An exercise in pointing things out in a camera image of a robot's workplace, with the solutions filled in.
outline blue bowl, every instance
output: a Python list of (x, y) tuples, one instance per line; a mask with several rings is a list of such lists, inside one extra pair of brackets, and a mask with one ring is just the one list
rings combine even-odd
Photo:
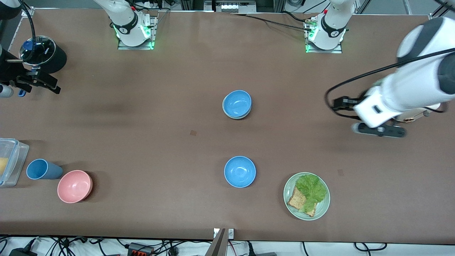
[(256, 166), (248, 157), (235, 156), (224, 166), (224, 177), (232, 187), (248, 187), (256, 177)]
[(223, 100), (223, 111), (230, 118), (242, 119), (250, 113), (250, 110), (251, 97), (246, 91), (233, 91)]

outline black cylinder container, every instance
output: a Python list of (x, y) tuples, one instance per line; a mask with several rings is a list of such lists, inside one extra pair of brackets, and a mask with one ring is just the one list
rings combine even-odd
[(27, 60), (24, 63), (30, 66), (39, 66), (42, 71), (52, 74), (66, 64), (66, 53), (63, 51), (54, 40), (47, 36), (37, 36), (36, 46), (33, 56), (29, 58), (32, 49), (32, 39), (24, 42), (19, 50), (19, 56), (22, 60)]

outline power adapter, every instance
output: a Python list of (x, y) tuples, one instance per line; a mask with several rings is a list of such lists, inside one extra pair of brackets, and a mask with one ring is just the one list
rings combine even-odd
[(148, 256), (151, 255), (153, 252), (153, 247), (146, 246), (138, 243), (131, 243), (128, 247), (128, 254), (127, 255), (134, 255), (134, 256)]
[(24, 248), (16, 248), (10, 252), (10, 256), (37, 256), (38, 254), (32, 251), (26, 251)]
[(24, 248), (16, 248), (10, 252), (10, 256), (37, 256), (38, 254), (30, 251), (36, 238), (33, 238)]

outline white floor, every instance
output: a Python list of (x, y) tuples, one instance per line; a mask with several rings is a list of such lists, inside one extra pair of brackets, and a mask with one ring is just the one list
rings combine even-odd
[[(8, 238), (8, 244), (1, 256), (9, 255), (12, 249), (22, 248), (32, 237), (11, 237)], [(124, 244), (130, 242), (138, 242), (144, 245), (158, 244), (159, 240), (128, 240), (120, 239)], [(36, 240), (32, 246), (33, 252), (38, 253), (38, 256), (44, 256), (54, 242), (50, 238), (40, 238)], [(243, 241), (235, 241), (240, 243), (234, 245), (237, 256), (248, 254), (248, 245)], [(275, 252), (278, 256), (305, 256), (301, 242), (252, 242), (256, 254)], [(367, 256), (366, 252), (357, 251), (352, 243), (305, 243), (309, 256)], [(107, 255), (122, 255), (126, 256), (127, 250), (121, 246), (115, 239), (105, 239), (101, 242), (101, 246)], [(180, 246), (180, 256), (196, 256), (205, 255), (208, 243), (191, 243), (186, 242)], [(368, 244), (369, 248), (381, 247), (381, 244)], [(70, 245), (71, 250), (76, 256), (102, 256), (98, 245), (92, 245), (89, 242), (82, 244), (77, 241)], [(58, 256), (60, 250), (56, 249), (53, 256)], [(388, 244), (383, 251), (373, 251), (372, 256), (455, 256), (455, 246), (438, 246), (438, 245), (408, 245), (408, 244)], [(234, 256), (232, 249), (227, 249), (227, 256)]]

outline lettuce leaf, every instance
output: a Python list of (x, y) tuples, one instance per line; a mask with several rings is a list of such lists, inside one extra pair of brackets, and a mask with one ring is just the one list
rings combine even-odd
[(305, 201), (305, 204), (303, 205), (302, 208), (300, 208), (300, 210), (298, 210), (298, 212), (304, 212), (304, 213), (307, 213), (307, 212), (312, 212), (315, 208), (315, 205), (317, 201), (314, 200), (314, 199), (307, 199)]
[(319, 177), (313, 174), (300, 176), (295, 186), (307, 198), (305, 204), (299, 212), (310, 212), (314, 209), (314, 204), (324, 200), (327, 190)]

